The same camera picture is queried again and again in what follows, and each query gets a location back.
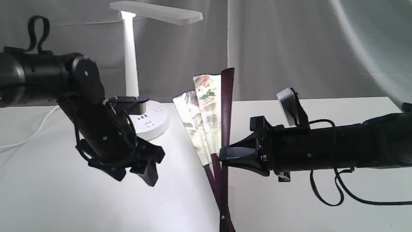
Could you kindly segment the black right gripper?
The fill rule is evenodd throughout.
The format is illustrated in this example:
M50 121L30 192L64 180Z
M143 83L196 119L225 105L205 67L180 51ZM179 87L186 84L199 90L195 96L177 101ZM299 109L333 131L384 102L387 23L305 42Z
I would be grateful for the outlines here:
M264 177L272 171L280 182L289 182L293 171L333 168L336 125L331 120L285 128L256 116L250 118L249 128L252 134L220 149L222 163Z

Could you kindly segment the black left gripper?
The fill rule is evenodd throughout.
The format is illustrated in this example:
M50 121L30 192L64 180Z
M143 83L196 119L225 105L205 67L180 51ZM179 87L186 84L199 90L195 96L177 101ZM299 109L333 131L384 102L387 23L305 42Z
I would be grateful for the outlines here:
M118 114L106 98L67 97L59 99L58 105L73 123L76 149L90 166L126 167L137 147L137 163L129 172L150 187L156 185L156 165L162 162L165 152L161 146L137 137L124 111Z

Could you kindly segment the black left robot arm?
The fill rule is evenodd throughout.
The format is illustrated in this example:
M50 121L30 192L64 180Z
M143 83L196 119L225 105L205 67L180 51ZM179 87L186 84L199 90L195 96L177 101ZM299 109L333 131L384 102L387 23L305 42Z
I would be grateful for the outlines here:
M106 98L97 64L82 54L1 53L1 108L56 101L88 166L117 181L129 169L153 187L165 152L138 137L123 100Z

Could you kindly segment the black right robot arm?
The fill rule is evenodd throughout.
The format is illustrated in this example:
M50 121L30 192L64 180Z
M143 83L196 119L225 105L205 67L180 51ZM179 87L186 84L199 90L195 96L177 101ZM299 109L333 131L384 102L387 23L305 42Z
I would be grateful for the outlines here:
M271 126L264 116L250 119L247 138L220 150L229 167L280 182L290 173L341 168L388 169L411 166L411 113L392 113L364 123L311 129L300 104L286 107L296 127Z

